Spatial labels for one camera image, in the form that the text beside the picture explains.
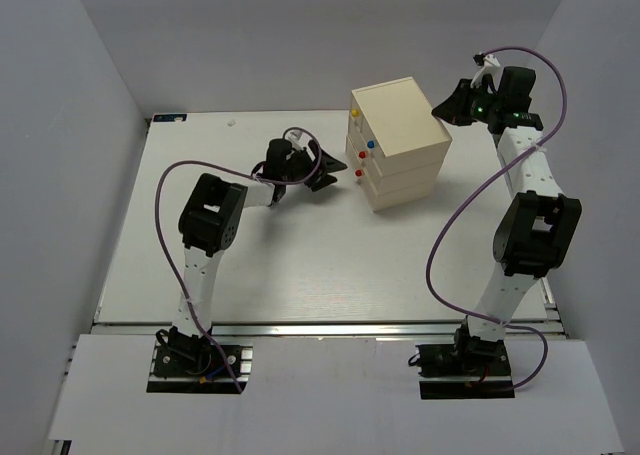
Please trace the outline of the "cream plastic drawer cabinet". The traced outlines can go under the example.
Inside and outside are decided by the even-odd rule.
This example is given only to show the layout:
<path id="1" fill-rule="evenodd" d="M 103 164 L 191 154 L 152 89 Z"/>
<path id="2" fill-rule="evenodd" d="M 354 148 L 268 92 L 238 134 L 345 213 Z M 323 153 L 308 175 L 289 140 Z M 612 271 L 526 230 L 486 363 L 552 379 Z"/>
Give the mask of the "cream plastic drawer cabinet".
<path id="1" fill-rule="evenodd" d="M 431 114 L 432 106 L 417 82 L 406 77 L 351 91 L 379 143 L 369 175 L 378 196 L 365 197 L 378 212 L 429 196 L 435 187 L 452 137 Z M 348 115 L 353 141 L 356 126 Z"/>

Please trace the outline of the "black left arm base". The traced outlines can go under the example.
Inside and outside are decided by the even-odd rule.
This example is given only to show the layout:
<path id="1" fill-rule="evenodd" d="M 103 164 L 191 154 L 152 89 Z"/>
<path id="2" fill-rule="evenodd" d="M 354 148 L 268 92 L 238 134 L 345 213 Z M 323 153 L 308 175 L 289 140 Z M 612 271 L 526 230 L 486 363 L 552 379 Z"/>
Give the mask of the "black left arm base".
<path id="1" fill-rule="evenodd" d="M 155 334 L 146 392 L 151 394 L 239 395 L 248 382 L 249 348 L 222 345 L 223 354 L 201 335 L 184 335 L 176 327 Z"/>

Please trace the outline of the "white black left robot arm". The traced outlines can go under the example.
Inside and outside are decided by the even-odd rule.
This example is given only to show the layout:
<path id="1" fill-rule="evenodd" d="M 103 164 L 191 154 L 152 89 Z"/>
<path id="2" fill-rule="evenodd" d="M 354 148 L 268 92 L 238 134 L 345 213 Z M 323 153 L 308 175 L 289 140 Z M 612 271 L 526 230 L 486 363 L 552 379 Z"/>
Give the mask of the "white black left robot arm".
<path id="1" fill-rule="evenodd" d="M 201 338 L 211 330 L 217 271 L 236 238 L 244 209 L 276 205 L 289 185 L 302 184 L 317 192 L 336 183 L 334 174 L 346 169 L 315 140 L 303 147 L 293 136 L 285 136 L 269 142 L 265 159 L 251 170 L 250 185 L 202 174 L 178 220 L 186 290 L 172 322 L 174 331 Z"/>

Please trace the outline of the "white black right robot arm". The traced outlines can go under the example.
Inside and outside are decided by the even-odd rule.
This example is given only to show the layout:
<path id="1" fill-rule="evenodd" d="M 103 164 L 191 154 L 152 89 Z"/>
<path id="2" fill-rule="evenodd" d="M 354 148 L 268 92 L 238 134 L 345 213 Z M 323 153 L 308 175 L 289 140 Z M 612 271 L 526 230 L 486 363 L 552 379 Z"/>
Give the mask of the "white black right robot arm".
<path id="1" fill-rule="evenodd" d="M 512 197 L 494 235 L 490 281 L 458 336 L 473 350 L 503 341 L 527 291 L 563 263 L 582 213 L 580 201 L 555 181 L 543 150 L 542 121 L 529 110 L 535 81 L 532 69 L 485 66 L 432 111 L 454 126 L 487 126 Z"/>

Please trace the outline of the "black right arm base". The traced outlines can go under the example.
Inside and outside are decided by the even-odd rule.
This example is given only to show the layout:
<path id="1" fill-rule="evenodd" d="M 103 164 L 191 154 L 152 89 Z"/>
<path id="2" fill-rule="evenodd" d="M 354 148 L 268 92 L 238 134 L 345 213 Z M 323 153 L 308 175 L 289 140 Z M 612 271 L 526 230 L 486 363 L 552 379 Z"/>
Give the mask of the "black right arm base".
<path id="1" fill-rule="evenodd" d="M 451 343 L 422 344 L 407 364 L 419 370 L 423 400 L 488 400 L 515 396 L 505 344 L 459 327 Z"/>

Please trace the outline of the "black table label left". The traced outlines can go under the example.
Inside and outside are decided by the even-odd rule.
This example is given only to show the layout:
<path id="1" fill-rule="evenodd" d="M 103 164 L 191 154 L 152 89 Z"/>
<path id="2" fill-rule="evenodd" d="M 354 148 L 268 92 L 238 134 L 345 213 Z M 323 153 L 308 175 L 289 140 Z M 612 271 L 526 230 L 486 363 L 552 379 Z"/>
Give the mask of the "black table label left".
<path id="1" fill-rule="evenodd" d="M 187 119 L 186 114 L 155 114 L 152 118 L 153 123 L 176 123 L 184 122 Z"/>

